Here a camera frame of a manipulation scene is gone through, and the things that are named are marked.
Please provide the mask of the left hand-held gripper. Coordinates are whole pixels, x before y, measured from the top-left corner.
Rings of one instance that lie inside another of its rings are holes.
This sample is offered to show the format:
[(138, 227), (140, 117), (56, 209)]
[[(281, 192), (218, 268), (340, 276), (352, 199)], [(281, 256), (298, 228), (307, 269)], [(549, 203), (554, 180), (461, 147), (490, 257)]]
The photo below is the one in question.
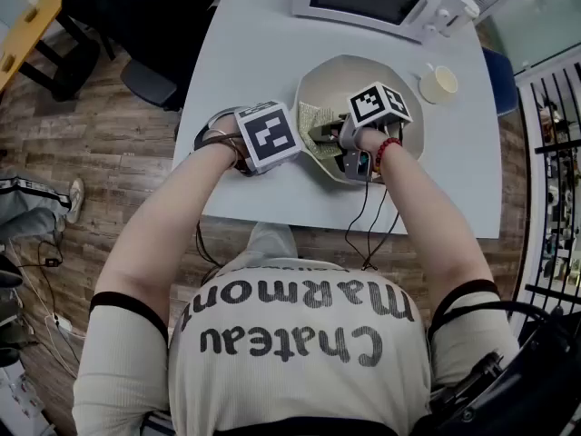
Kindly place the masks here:
[(264, 174), (293, 161), (301, 152), (300, 137), (287, 105), (267, 101), (234, 111), (236, 123), (249, 153), (251, 174)]

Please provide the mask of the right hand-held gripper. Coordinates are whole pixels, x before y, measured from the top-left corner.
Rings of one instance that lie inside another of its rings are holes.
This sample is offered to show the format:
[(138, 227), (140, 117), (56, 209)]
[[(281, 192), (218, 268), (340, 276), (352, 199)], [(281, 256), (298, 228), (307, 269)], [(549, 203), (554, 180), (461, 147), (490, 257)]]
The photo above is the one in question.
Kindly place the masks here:
[(348, 181), (366, 181), (372, 175), (371, 159), (357, 147), (359, 132), (367, 127), (389, 133), (412, 122), (411, 113), (402, 95), (381, 82), (374, 82), (347, 97), (348, 113), (309, 130), (317, 144), (335, 144), (345, 151), (343, 172)]

